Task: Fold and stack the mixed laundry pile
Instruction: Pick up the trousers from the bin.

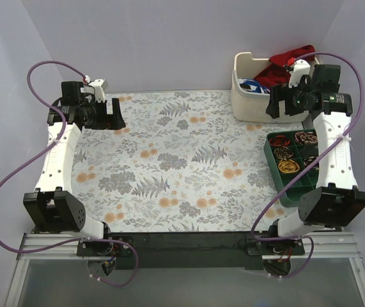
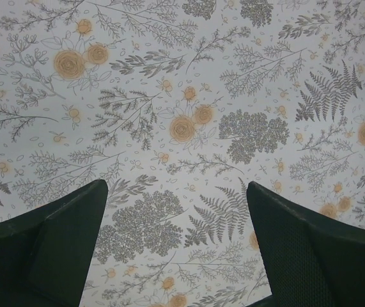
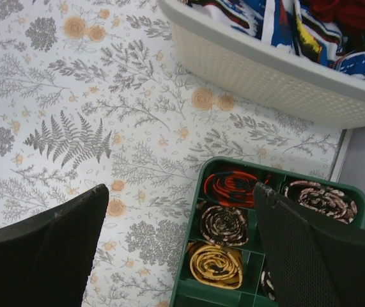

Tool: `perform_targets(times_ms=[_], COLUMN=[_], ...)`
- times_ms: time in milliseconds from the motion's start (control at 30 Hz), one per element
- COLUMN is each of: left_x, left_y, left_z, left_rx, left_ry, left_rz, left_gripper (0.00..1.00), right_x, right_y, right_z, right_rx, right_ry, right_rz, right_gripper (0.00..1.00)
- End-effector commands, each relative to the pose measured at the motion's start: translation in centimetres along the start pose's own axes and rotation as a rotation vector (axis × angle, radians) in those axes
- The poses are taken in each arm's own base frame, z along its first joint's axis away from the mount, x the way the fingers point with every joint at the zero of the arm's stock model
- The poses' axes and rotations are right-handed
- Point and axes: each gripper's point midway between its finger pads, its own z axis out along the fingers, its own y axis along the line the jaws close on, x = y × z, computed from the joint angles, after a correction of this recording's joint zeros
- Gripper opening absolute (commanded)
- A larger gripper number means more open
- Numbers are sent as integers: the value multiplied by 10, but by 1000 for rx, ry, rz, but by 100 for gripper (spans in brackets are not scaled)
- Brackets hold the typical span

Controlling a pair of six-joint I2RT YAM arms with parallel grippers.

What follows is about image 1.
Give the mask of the blue patterned trousers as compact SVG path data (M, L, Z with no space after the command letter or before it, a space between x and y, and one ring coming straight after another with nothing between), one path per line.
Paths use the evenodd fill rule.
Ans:
M238 79L239 86L246 92L269 94L270 90L254 79Z

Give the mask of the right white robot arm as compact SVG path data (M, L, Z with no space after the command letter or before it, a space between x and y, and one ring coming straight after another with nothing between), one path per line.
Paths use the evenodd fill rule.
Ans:
M311 66L299 59L287 64L290 81L280 87L286 94L286 114L308 111L318 138L318 180L304 194L297 211L269 228L268 249L281 254L291 238L324 228L346 227L365 207L365 192L358 188L350 153L349 130L353 105L349 94L339 92L339 65Z

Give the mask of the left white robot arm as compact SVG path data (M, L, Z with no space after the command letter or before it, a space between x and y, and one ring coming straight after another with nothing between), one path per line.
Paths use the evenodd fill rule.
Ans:
M95 79L90 84L65 81L61 97L52 104L47 117L48 144L40 178L23 204L39 232L71 233L90 237L98 255L108 255L114 247L107 236L107 225L86 213L85 206L72 194L72 166L75 148L83 129L121 130L125 121L120 102L105 98L107 82Z

